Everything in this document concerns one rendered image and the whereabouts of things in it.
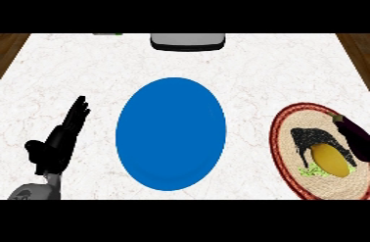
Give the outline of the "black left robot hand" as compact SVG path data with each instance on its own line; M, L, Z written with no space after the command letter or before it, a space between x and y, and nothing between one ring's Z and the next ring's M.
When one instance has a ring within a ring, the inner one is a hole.
M71 106L62 124L55 127L46 141L30 140L26 143L30 161L37 165L36 175L64 173L89 114L89 103L86 102L86 97L80 96Z

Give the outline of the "grey and black appliance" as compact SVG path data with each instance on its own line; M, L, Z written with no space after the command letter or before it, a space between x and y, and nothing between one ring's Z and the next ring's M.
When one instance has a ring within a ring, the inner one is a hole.
M225 33L152 33L151 44L157 50L197 52L220 50L226 44Z

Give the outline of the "blue oval plate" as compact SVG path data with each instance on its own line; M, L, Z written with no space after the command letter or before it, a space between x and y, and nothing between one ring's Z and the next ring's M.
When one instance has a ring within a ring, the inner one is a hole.
M151 82L133 94L117 122L116 148L129 174L157 190L192 186L216 167L226 133L211 91L180 77Z

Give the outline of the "purple eggplant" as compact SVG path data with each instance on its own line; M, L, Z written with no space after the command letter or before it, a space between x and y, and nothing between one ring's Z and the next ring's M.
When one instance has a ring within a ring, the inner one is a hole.
M344 115L334 116L334 124L346 137L354 156L370 163L370 134Z

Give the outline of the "yellow lemon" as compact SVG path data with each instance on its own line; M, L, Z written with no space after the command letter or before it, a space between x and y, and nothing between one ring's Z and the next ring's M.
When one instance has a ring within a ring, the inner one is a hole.
M337 177L347 177L350 175L350 168L344 155L331 144L320 143L313 145L312 155L316 164L326 173Z

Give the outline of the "round woven placemat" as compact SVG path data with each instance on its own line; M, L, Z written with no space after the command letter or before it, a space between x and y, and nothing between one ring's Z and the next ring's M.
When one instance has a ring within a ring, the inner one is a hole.
M332 115L337 111L315 103L297 103L278 113L270 127L270 153L291 189L303 199L313 200L370 200L370 164L353 156L354 165L348 165L350 175L337 177L317 166L312 149L303 144L319 136L295 141L294 128L322 130L331 135L334 146L348 151L346 137L337 130Z

